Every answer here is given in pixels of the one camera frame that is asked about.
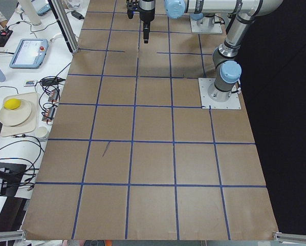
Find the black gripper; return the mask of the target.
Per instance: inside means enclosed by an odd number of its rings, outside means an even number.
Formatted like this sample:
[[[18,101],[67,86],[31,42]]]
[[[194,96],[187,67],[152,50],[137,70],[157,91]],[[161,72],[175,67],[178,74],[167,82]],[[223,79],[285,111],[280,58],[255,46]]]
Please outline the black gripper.
[[[140,20],[143,21],[143,40],[148,44],[150,34],[150,22],[155,18],[155,0],[139,0]]]

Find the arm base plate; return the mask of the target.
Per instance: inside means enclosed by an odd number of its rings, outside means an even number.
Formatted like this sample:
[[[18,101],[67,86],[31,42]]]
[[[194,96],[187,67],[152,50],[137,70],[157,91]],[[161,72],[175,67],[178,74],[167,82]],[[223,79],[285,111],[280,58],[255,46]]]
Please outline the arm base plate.
[[[222,20],[217,16],[203,17],[202,19],[190,18],[191,32],[196,34],[222,35]]]
[[[219,91],[215,78],[199,78],[202,109],[240,110],[241,104],[236,85],[228,92]]]

